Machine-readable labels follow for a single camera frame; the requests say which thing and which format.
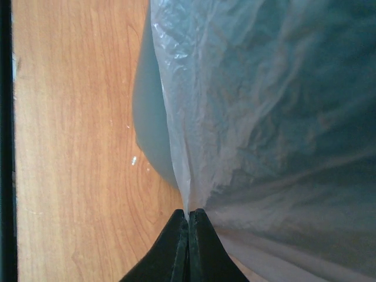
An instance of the black strip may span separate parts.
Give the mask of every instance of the black strip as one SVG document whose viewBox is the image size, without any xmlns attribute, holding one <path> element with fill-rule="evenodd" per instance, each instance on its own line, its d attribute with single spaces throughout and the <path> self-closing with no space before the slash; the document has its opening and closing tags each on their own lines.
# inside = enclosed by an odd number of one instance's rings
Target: black strip
<svg viewBox="0 0 376 282">
<path fill-rule="evenodd" d="M 0 280 L 17 281 L 11 0 L 0 0 Z"/>
</svg>

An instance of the wooden table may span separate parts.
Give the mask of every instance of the wooden table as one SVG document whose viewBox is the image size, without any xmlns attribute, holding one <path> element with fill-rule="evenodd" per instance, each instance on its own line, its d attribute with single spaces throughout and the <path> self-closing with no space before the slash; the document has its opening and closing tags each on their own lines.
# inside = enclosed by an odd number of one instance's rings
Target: wooden table
<svg viewBox="0 0 376 282">
<path fill-rule="evenodd" d="M 147 2 L 13 2 L 19 281 L 116 281 L 182 207 L 135 144 Z"/>
</svg>

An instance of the translucent plastic bag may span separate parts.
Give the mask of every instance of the translucent plastic bag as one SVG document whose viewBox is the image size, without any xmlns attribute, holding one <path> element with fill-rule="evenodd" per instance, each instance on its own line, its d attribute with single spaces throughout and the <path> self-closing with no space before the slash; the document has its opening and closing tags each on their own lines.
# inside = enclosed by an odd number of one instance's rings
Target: translucent plastic bag
<svg viewBox="0 0 376 282">
<path fill-rule="evenodd" d="M 374 281 L 376 2 L 151 3 L 186 210 L 270 281 Z"/>
</svg>

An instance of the plastic bin liner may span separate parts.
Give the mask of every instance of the plastic bin liner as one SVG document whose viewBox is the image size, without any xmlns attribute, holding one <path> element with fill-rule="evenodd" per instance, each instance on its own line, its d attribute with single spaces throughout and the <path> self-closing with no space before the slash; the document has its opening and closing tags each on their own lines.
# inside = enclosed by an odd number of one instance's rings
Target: plastic bin liner
<svg viewBox="0 0 376 282">
<path fill-rule="evenodd" d="M 186 211 L 269 281 L 374 281 L 376 2 L 151 5 Z"/>
</svg>

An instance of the white plastic bag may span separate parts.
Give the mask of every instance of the white plastic bag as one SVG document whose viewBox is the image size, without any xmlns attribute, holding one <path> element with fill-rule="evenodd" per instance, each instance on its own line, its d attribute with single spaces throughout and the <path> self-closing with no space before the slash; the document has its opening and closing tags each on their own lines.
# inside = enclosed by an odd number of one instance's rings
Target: white plastic bag
<svg viewBox="0 0 376 282">
<path fill-rule="evenodd" d="M 374 281 L 376 2 L 151 5 L 186 210 L 270 281 Z"/>
</svg>

